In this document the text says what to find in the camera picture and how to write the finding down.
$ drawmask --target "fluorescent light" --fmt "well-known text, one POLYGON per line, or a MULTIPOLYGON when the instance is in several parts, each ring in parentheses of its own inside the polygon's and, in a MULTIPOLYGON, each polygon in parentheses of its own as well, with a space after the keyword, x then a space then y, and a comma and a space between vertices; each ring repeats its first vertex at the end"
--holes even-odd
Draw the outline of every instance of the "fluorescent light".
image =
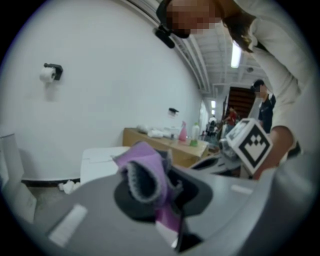
POLYGON ((233 42, 232 45, 232 58, 231 58, 231 68, 237 69, 240 64, 241 59, 241 48, 233 42))

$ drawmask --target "bottle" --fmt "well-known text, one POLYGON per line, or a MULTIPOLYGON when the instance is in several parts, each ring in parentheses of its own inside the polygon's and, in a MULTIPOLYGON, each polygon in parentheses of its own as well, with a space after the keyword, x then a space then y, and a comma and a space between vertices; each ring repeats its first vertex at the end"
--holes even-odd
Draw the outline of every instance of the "bottle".
POLYGON ((186 129, 186 122, 182 121, 182 130, 179 135, 179 141, 185 142, 187 140, 187 129, 186 129))
POLYGON ((200 127, 198 123, 194 123, 194 126, 192 126, 191 130, 191 142, 190 146, 196 147, 198 146, 198 138, 199 138, 199 133, 200 133, 200 127))

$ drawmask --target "neck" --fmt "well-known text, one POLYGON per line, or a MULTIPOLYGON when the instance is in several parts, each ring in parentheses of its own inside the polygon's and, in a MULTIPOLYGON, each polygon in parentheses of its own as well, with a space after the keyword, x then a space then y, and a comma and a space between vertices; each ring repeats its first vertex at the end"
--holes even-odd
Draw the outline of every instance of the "neck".
POLYGON ((262 99, 263 99, 263 102, 265 102, 268 99, 268 93, 266 93, 262 99))
POLYGON ((234 0, 213 0, 221 7, 222 19, 237 15, 242 9, 234 2, 234 0))

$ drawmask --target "pink spray bottle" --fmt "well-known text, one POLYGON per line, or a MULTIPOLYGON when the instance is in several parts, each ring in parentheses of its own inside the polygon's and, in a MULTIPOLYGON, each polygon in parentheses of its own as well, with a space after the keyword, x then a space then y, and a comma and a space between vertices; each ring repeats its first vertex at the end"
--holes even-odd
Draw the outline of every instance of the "pink spray bottle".
POLYGON ((185 142, 187 140, 187 128, 186 128, 186 122, 182 121, 182 130, 179 135, 179 141, 185 142))

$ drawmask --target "white cube with marker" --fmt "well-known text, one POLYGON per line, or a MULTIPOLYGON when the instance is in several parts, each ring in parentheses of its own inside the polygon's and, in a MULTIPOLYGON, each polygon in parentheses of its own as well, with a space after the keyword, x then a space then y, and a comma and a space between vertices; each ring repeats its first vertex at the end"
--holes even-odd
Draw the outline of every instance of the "white cube with marker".
POLYGON ((227 142, 252 176, 273 147, 269 135, 254 118, 242 119, 227 135, 227 142))

